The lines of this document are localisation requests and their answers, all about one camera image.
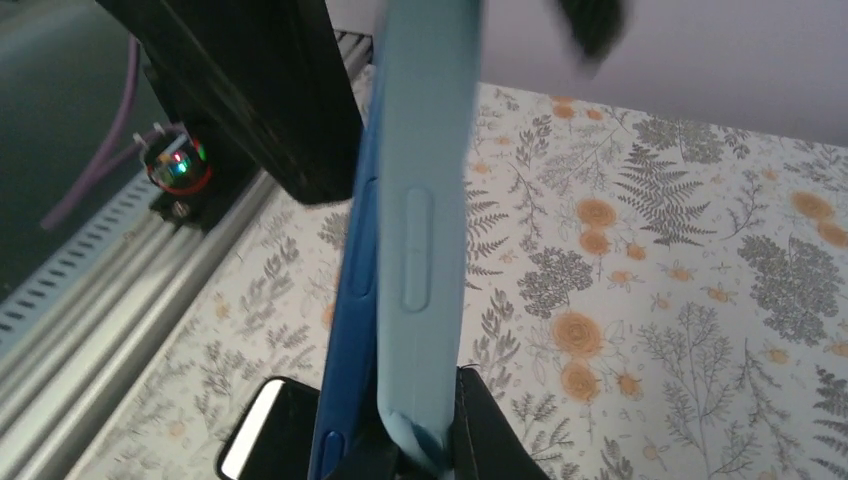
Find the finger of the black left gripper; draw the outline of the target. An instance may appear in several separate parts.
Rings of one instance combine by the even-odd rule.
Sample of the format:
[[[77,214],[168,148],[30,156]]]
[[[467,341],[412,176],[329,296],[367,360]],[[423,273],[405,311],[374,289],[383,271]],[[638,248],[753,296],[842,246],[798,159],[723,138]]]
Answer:
[[[107,1],[226,139],[295,200],[353,194],[362,120],[322,1]]]
[[[569,32],[584,67],[598,67],[625,36],[630,2],[626,0],[555,0],[552,4]]]

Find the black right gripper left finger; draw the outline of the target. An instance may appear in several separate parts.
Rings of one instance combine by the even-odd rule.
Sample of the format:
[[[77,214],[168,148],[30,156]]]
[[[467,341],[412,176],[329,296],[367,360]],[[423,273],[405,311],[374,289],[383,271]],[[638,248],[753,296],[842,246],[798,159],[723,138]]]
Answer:
[[[406,459],[381,423],[369,424],[341,460],[347,480],[423,479],[424,471]]]

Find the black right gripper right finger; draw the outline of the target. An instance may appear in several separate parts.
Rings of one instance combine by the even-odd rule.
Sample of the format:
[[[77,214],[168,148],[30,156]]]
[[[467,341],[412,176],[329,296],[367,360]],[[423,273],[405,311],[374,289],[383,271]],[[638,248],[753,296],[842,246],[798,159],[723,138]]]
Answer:
[[[470,367],[457,370],[451,449],[457,479],[548,479],[522,445],[479,373]]]

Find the blue phone with black screen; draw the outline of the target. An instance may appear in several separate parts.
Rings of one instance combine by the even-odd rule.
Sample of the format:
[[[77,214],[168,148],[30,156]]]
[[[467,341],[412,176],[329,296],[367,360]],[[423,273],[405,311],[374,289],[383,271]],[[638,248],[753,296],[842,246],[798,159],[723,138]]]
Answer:
[[[376,362],[378,126],[382,101],[369,106],[360,145],[348,233],[337,288],[308,477],[324,479],[349,451],[370,397]]]

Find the light blue phone case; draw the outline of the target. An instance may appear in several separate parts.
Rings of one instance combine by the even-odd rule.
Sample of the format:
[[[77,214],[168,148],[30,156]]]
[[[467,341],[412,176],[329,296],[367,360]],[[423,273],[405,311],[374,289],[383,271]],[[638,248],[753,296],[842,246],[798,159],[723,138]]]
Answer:
[[[464,165],[483,7],[391,1],[371,110],[378,115],[377,409],[390,439],[438,479],[464,308]]]

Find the black phone on mat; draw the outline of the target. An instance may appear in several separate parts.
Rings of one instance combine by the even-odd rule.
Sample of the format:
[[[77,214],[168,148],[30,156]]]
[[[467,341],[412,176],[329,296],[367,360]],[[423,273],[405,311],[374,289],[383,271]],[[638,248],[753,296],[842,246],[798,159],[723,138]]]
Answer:
[[[319,391],[291,378],[267,379],[221,447],[215,471],[228,480],[306,480]]]

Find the aluminium mounting rail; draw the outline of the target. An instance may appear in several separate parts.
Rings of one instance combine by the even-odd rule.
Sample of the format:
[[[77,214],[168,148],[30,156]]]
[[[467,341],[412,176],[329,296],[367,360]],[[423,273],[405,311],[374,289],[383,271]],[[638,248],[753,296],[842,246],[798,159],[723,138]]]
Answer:
[[[249,179],[208,232],[146,213],[1,363],[5,479],[211,479],[267,378],[320,380],[348,207]]]

